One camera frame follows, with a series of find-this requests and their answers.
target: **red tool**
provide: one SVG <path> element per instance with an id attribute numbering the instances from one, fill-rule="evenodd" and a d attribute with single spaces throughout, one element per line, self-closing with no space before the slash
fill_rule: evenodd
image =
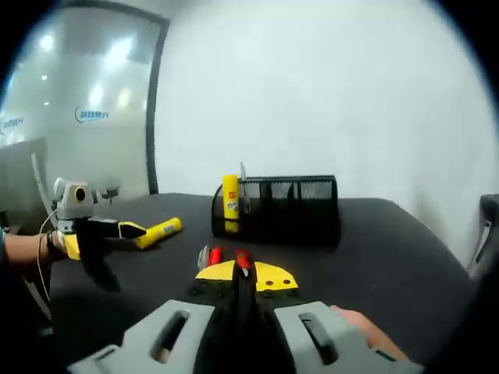
<path id="1" fill-rule="evenodd" d="M 245 249 L 236 249 L 235 251 L 235 261 L 239 265 L 244 274 L 244 277 L 248 277 L 250 273 L 251 265 L 250 265 L 250 253 Z"/>
<path id="2" fill-rule="evenodd" d="M 208 257 L 208 266 L 215 265 L 221 262 L 221 248 L 215 247 L 211 250 Z"/>

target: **human hand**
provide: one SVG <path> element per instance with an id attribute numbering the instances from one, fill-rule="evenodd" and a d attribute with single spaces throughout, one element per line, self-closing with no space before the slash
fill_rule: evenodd
<path id="1" fill-rule="evenodd" d="M 386 351 L 386 353 L 392 355 L 393 358 L 398 360 L 409 360 L 404 352 L 402 352 L 379 327 L 372 323 L 362 313 L 356 312 L 355 310 L 342 309 L 336 305 L 331 306 L 331 309 L 336 311 L 352 325 L 360 327 L 366 335 L 369 348 L 381 348 Z"/>

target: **mesh desk organizer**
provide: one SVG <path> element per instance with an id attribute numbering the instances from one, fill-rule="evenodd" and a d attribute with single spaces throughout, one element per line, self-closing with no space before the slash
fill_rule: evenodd
<path id="1" fill-rule="evenodd" d="M 220 186 L 211 204 L 214 237 L 277 245 L 336 247 L 341 237 L 336 178 L 238 180 L 239 219 L 224 218 Z M 227 226 L 236 227 L 228 230 Z"/>

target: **black tabletop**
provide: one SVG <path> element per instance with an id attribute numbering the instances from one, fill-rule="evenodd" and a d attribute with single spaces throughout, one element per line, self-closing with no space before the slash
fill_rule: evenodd
<path id="1" fill-rule="evenodd" d="M 101 217 L 144 227 L 179 217 L 184 230 L 154 250 L 106 256 L 118 291 L 97 286 L 80 262 L 54 264 L 51 310 L 66 363 L 120 344 L 126 329 L 185 292 L 197 274 L 199 251 L 223 242 L 212 238 L 210 207 L 209 196 L 164 194 L 99 208 Z M 229 244 L 289 271 L 304 297 L 364 313 L 412 360 L 426 364 L 472 297 L 467 273 L 430 230 L 396 204 L 340 199 L 339 209 L 342 239 L 336 250 Z"/>

